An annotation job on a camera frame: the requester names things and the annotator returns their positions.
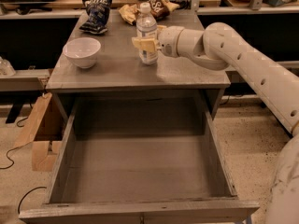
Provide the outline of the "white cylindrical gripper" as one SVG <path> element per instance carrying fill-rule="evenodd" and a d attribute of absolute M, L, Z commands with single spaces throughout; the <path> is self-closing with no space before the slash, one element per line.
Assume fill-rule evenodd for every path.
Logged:
<path fill-rule="evenodd" d="M 165 25 L 157 25 L 159 42 L 153 37 L 133 37 L 132 43 L 135 48 L 147 52 L 156 52 L 161 47 L 161 52 L 163 55 L 177 58 L 178 39 L 183 30 L 184 28 L 182 26 L 167 27 Z"/>

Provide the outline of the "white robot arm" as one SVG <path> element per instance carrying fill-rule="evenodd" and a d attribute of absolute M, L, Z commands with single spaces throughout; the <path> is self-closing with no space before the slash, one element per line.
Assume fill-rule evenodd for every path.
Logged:
<path fill-rule="evenodd" d="M 204 30 L 161 26 L 155 37 L 134 37 L 137 49 L 184 57 L 209 70 L 232 66 L 292 135 L 281 150 L 265 224 L 299 224 L 299 77 L 247 43 L 231 26 Z"/>

